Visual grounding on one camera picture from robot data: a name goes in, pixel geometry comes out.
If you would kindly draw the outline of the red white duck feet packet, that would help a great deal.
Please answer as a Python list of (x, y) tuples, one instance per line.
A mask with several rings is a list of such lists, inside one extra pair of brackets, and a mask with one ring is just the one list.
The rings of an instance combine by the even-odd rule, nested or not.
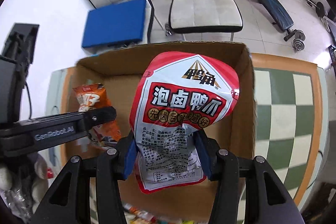
[(141, 192), (205, 180), (193, 133), (231, 114), (239, 93), (238, 75), (217, 59), (170, 51), (151, 61), (129, 118), (140, 152), (136, 178)]

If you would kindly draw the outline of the orange panda snack packet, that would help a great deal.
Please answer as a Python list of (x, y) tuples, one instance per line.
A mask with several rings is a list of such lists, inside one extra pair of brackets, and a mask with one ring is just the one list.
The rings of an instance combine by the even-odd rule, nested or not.
[(121, 139), (121, 132), (116, 122), (116, 110), (112, 109), (104, 85), (86, 84), (73, 90), (79, 104), (78, 111), (88, 113), (90, 144), (101, 148), (116, 145)]

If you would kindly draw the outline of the blue cushion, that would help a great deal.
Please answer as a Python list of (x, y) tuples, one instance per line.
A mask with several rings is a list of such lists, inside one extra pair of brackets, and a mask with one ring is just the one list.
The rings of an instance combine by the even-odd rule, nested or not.
[(146, 0), (111, 4), (88, 12), (81, 46), (117, 46), (142, 41)]

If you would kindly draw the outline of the cardboard box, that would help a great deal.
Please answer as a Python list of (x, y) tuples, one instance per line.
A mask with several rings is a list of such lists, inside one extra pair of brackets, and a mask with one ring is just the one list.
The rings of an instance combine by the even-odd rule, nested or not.
[[(74, 88), (86, 83), (102, 83), (117, 112), (122, 135), (130, 132), (129, 116), (136, 87), (148, 65), (162, 52), (179, 51), (200, 54), (231, 66), (238, 75), (240, 96), (232, 114), (206, 128), (206, 134), (234, 155), (250, 159), (255, 147), (254, 72), (244, 44), (225, 42), (169, 42), (145, 44), (109, 51), (81, 59), (64, 70), (60, 85), (60, 111), (73, 112), (79, 107)], [(139, 209), (172, 219), (209, 220), (217, 183), (205, 180), (191, 186), (176, 186), (145, 194), (135, 175), (119, 182), (121, 199)]]

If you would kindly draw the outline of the checkered table mat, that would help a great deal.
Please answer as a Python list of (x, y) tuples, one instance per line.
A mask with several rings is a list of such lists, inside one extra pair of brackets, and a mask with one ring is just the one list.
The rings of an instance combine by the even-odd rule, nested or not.
[[(265, 157), (302, 209), (311, 190), (328, 113), (323, 109), (325, 74), (314, 63), (249, 53), (254, 72), (254, 155)], [(51, 75), (46, 113), (58, 114), (64, 69)]]

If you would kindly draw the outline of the chrome dumbbell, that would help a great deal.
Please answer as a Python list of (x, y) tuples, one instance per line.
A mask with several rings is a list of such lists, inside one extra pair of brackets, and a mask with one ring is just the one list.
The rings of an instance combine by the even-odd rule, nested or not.
[(292, 47), (296, 52), (303, 51), (305, 49), (305, 43), (304, 40), (306, 39), (305, 34), (302, 30), (286, 30), (287, 34), (284, 37), (284, 40), (287, 42), (291, 38), (293, 38), (292, 41)]

